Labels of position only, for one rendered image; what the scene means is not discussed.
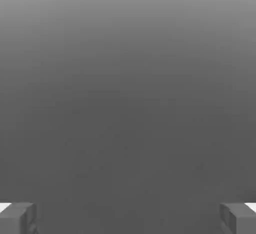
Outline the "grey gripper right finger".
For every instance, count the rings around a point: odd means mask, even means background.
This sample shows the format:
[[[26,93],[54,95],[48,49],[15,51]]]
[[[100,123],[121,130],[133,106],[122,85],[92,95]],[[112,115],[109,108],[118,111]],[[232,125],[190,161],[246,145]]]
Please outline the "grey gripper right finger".
[[[222,234],[256,234],[256,202],[221,203]]]

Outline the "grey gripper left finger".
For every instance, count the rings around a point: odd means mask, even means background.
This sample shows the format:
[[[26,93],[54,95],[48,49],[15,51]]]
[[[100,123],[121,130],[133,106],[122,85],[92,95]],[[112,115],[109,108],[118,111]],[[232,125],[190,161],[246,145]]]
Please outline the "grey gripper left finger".
[[[0,202],[0,234],[38,234],[36,204]]]

